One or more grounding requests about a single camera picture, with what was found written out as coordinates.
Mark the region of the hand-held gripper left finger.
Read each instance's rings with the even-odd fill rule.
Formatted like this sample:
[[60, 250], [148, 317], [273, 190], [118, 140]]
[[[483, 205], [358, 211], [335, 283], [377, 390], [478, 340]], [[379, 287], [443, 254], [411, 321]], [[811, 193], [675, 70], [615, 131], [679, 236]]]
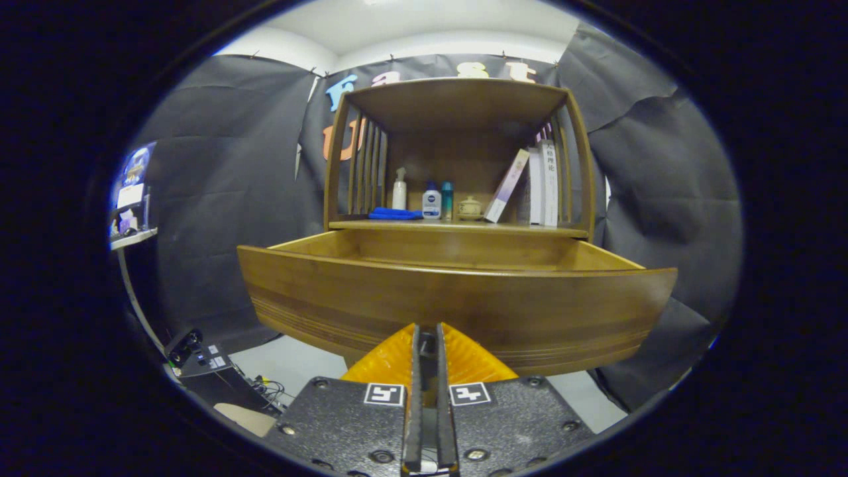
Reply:
[[420, 471], [420, 327], [384, 339], [341, 378], [312, 378], [264, 440], [329, 476], [407, 476]]

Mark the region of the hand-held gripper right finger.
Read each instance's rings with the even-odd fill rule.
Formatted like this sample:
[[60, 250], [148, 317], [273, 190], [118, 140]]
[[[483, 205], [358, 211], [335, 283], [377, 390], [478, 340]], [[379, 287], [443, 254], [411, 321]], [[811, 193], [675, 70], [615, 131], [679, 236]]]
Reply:
[[596, 434], [544, 376], [520, 376], [447, 323], [437, 326], [437, 458], [451, 476], [523, 476]]

